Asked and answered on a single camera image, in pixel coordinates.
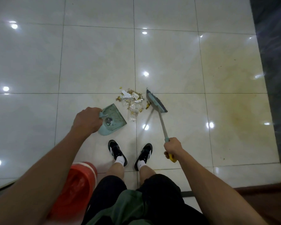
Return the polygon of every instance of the red bucket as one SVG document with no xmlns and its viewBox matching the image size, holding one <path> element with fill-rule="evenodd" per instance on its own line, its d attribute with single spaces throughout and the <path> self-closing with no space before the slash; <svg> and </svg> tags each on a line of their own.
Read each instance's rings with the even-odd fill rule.
<svg viewBox="0 0 281 225">
<path fill-rule="evenodd" d="M 62 192 L 54 203 L 48 219 L 67 221 L 85 213 L 97 185 L 97 170 L 90 162 L 72 164 Z"/>
</svg>

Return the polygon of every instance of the dustpan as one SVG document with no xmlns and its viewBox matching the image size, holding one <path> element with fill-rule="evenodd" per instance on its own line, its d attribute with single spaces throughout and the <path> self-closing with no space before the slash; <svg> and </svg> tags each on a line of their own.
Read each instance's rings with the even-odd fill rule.
<svg viewBox="0 0 281 225">
<path fill-rule="evenodd" d="M 100 112 L 99 117 L 103 118 L 103 125 L 101 125 L 98 133 L 103 136 L 112 134 L 114 131 L 117 131 L 127 124 L 114 103 L 105 107 L 102 112 Z"/>
</svg>

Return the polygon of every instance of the shorts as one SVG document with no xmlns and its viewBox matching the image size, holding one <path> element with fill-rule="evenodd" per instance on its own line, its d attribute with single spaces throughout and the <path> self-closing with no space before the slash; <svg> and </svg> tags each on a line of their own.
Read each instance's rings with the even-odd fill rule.
<svg viewBox="0 0 281 225">
<path fill-rule="evenodd" d="M 113 206 L 120 193 L 126 189 L 123 180 L 117 176 L 103 178 L 90 198 L 82 225 L 101 210 Z M 190 219 L 199 224 L 209 224 L 202 213 L 184 203 L 180 188 L 165 175 L 151 176 L 136 191 L 142 193 L 143 200 L 148 204 L 145 219 L 151 220 L 153 224 L 184 224 Z"/>
</svg>

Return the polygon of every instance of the person's left hand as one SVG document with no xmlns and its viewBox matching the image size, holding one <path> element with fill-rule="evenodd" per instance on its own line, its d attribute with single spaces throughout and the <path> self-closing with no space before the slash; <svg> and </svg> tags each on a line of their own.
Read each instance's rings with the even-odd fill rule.
<svg viewBox="0 0 281 225">
<path fill-rule="evenodd" d="M 76 115 L 71 131 L 84 139 L 88 138 L 92 133 L 97 132 L 103 124 L 103 119 L 99 118 L 101 111 L 102 109 L 97 107 L 87 107 L 82 110 Z"/>
</svg>

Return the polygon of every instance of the sneaker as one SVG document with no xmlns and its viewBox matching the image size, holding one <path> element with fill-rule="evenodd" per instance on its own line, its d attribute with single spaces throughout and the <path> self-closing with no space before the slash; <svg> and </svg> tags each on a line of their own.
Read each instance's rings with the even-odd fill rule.
<svg viewBox="0 0 281 225">
<path fill-rule="evenodd" d="M 109 149 L 109 152 L 110 154 L 113 156 L 113 158 L 116 160 L 116 158 L 118 156 L 123 156 L 124 159 L 125 159 L 125 163 L 124 163 L 124 166 L 127 165 L 127 159 L 126 157 L 124 156 L 124 154 L 122 153 L 122 151 L 120 150 L 120 146 L 117 144 L 117 142 L 115 142 L 114 140 L 110 140 L 108 142 L 108 149 Z"/>
<path fill-rule="evenodd" d="M 134 169 L 135 169 L 136 171 L 138 171 L 138 161 L 139 161 L 139 160 L 143 160 L 143 161 L 145 161 L 145 163 L 147 163 L 147 160 L 151 157 L 152 152 L 153 152 L 152 144 L 147 143 L 147 144 L 143 147 L 140 156 L 138 157 L 138 159 L 136 160 L 136 162 L 135 162 L 135 164 L 134 164 Z"/>
</svg>

